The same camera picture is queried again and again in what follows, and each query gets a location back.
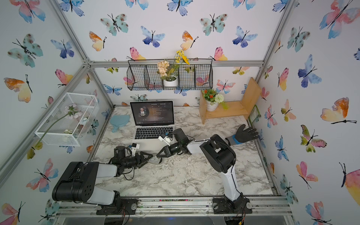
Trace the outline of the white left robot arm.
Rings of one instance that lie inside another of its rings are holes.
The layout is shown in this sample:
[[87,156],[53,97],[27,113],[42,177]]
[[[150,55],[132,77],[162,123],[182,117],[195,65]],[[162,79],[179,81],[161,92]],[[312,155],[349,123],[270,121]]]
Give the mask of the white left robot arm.
[[96,187],[96,179],[119,177],[125,169],[141,168],[153,158],[146,152],[126,156],[125,150],[116,150],[109,163],[71,162],[52,191],[52,199],[58,202],[112,205],[116,191]]

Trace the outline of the grey wireless mouse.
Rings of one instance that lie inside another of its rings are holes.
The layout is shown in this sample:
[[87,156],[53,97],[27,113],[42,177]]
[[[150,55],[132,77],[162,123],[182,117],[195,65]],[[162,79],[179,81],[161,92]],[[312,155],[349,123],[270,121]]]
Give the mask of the grey wireless mouse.
[[162,162],[163,162],[163,158],[156,157],[156,156],[153,156],[148,160],[148,163],[154,164],[154,165],[160,165]]

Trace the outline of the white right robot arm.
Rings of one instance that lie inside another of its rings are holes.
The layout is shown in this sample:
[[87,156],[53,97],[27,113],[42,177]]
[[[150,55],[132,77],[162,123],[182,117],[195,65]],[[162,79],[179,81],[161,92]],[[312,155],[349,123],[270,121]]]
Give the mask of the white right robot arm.
[[179,136],[176,142],[171,144],[171,139],[165,134],[159,136],[158,139],[166,143],[166,146],[157,154],[158,158],[168,158],[179,152],[191,155],[204,154],[213,169],[220,173],[227,204],[236,209],[242,203],[247,203],[243,193],[238,190],[239,185],[235,175],[236,153],[231,148],[233,145],[245,143],[244,140],[238,141],[236,135],[227,137],[225,140],[218,135],[204,140]]

